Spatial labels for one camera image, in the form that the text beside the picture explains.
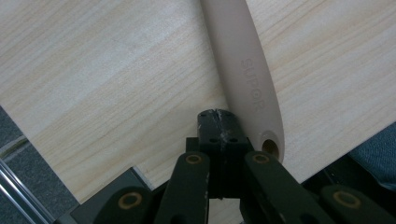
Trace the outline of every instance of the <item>metal rod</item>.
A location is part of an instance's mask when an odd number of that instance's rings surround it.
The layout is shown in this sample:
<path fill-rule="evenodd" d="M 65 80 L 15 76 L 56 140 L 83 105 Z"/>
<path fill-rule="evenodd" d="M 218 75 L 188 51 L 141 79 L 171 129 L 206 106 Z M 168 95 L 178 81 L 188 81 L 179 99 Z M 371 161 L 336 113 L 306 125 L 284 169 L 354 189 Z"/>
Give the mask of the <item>metal rod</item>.
<path fill-rule="evenodd" d="M 30 223 L 53 223 L 55 218 L 0 159 L 0 190 Z"/>

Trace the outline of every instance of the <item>light wood grain surface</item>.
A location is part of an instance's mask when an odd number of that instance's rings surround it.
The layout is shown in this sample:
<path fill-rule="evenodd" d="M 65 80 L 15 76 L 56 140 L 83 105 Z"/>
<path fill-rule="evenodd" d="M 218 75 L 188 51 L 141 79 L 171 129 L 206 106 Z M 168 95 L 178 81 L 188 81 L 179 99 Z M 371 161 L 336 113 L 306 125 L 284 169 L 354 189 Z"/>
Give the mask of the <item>light wood grain surface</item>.
<path fill-rule="evenodd" d="M 248 0 L 303 181 L 396 120 L 396 2 Z M 169 178 L 226 102 L 196 0 L 2 1 L 0 103 L 82 203 L 131 166 Z M 237 201 L 211 223 L 238 223 Z"/>

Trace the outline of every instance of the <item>floor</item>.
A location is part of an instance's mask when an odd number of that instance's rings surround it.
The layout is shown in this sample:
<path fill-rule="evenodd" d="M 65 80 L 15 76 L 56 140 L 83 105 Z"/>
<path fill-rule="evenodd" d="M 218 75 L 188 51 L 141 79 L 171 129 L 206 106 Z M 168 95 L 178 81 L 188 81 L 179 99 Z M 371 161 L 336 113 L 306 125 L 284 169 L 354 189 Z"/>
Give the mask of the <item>floor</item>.
<path fill-rule="evenodd" d="M 0 158 L 11 168 L 21 182 L 37 197 L 54 217 L 59 217 L 78 202 L 62 181 L 49 168 L 35 148 L 27 141 L 12 119 L 0 106 Z M 7 146 L 20 142 L 17 147 Z M 377 134 L 353 151 L 372 146 L 384 146 L 396 158 L 396 123 Z M 393 176 L 396 168 L 388 169 Z M 0 193 L 0 224 L 28 223 L 12 203 Z"/>

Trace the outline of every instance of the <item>black mechanical part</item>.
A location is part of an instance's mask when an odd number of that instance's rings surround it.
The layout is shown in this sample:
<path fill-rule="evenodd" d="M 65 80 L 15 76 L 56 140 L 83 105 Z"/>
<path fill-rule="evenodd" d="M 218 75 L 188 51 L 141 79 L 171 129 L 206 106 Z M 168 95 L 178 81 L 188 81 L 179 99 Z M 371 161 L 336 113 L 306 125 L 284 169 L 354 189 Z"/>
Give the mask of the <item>black mechanical part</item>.
<path fill-rule="evenodd" d="M 323 188 L 319 202 L 337 223 L 396 223 L 393 216 L 367 196 L 345 186 Z"/>
<path fill-rule="evenodd" d="M 334 223 L 271 154 L 249 152 L 245 165 L 250 190 L 269 223 Z"/>
<path fill-rule="evenodd" d="M 168 181 L 155 224 L 207 222 L 210 160 L 201 152 L 186 152 Z"/>
<path fill-rule="evenodd" d="M 204 224 L 209 198 L 239 198 L 246 224 L 396 223 L 357 191 L 303 189 L 274 156 L 253 150 L 225 110 L 198 115 L 198 138 L 187 138 L 168 182 L 151 190 L 130 169 L 56 223 Z"/>
<path fill-rule="evenodd" d="M 236 116 L 225 110 L 198 115 L 198 149 L 211 160 L 209 198 L 240 198 L 244 191 L 244 156 L 253 150 Z"/>
<path fill-rule="evenodd" d="M 380 186 L 373 176 L 348 154 L 305 180 L 302 185 L 317 195 L 329 185 L 342 185 L 358 190 L 396 218 L 396 192 Z"/>

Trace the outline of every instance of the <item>gray carpet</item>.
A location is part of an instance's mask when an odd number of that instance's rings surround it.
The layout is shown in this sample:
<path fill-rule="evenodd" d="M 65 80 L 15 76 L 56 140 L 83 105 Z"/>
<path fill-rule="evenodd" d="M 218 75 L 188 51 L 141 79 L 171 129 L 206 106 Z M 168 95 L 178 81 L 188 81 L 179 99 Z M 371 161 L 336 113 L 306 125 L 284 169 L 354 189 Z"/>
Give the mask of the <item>gray carpet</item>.
<path fill-rule="evenodd" d="M 0 107 L 0 148 L 22 135 L 7 113 Z M 58 176 L 29 142 L 11 152 L 0 152 L 2 160 L 11 168 L 21 182 L 37 197 L 54 217 L 78 204 Z M 0 223 L 29 223 L 0 193 Z"/>

